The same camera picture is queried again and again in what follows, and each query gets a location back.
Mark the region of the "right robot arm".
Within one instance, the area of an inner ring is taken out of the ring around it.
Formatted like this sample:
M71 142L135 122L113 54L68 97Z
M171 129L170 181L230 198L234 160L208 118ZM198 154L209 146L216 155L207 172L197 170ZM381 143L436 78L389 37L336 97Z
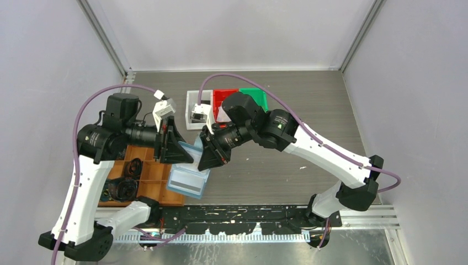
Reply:
M311 196L306 209L310 225L319 227L337 211L366 211L374 202L378 172L383 159L356 155L334 143L320 140L307 125L286 110L264 111L254 99L241 92L221 104L230 121L223 127L206 125L200 133L203 151L198 170L221 167L231 160L231 151L249 141L266 149L298 156L325 169L339 181L327 191Z

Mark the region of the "wooden compartment tray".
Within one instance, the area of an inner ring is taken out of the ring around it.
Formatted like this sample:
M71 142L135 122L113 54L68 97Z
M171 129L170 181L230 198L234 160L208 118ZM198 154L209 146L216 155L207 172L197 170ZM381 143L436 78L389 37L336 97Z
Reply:
M142 162L142 173L138 183L137 196L146 196L158 201L162 206L183 206L185 196L167 188L171 165L161 164L153 159L153 149L128 146L122 160L117 160L108 174L108 179L123 176L125 167L131 160L139 158Z

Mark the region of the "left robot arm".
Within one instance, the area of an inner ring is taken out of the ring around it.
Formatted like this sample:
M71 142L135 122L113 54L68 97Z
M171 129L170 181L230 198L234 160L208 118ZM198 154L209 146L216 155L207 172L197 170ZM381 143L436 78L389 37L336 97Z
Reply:
M138 96L114 93L108 97L102 122L73 130L74 171L62 212L51 231L39 237L39 245L54 254L63 252L74 261L98 262L109 252L113 240L144 224L156 227L161 220L159 202L140 196L108 218L95 213L105 181L116 158L128 145L154 150L162 164L193 163L182 148L183 138L174 122L176 105L161 91L152 115L153 126L137 120L142 103Z

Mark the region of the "blue card holder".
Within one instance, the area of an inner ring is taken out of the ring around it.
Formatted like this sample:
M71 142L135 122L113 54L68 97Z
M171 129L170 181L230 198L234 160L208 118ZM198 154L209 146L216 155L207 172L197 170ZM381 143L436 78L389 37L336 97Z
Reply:
M171 167L167 189L188 197L201 199L207 185L211 170L198 170L203 145L199 138L191 145L181 142L182 148L194 159L193 163L174 164Z

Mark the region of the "green plastic bin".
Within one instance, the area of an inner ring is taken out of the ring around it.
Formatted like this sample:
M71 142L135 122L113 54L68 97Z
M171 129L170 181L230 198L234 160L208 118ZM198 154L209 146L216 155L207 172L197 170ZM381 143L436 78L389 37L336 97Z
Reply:
M254 101L263 108L265 112L269 110L267 94L259 88L240 88L239 92L251 96Z

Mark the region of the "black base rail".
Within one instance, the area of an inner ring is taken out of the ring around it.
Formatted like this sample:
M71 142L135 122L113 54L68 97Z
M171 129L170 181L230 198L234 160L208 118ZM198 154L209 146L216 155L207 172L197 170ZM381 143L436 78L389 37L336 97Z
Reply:
M159 219L137 225L141 230L162 229L175 234L184 229L187 235L248 235L257 225L261 235L292 235L301 230L325 227L306 216L305 205L186 205L162 206Z

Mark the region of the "white plastic bin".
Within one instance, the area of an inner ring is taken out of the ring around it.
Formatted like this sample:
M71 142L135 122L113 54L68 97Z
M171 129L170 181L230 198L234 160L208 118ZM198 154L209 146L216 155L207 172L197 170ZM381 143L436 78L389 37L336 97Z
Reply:
M187 130L201 130L204 125L206 125L205 119L195 119L194 115L194 108L195 105L198 103L198 94L199 91L187 91L186 93L186 101L185 101L185 124ZM213 112L213 90L203 90L201 101L203 104L207 104L211 106L211 114L209 115L209 125L215 122L214 119L214 112Z

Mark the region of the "red plastic bin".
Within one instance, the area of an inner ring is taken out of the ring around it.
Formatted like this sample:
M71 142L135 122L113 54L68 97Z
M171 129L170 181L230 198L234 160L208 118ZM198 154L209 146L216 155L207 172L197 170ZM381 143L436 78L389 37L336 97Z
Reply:
M239 89L215 89L213 90L212 94L212 102L213 102L213 112L214 112L214 118L218 122L218 114L219 114L219 109L221 107L222 102L231 94L238 92Z

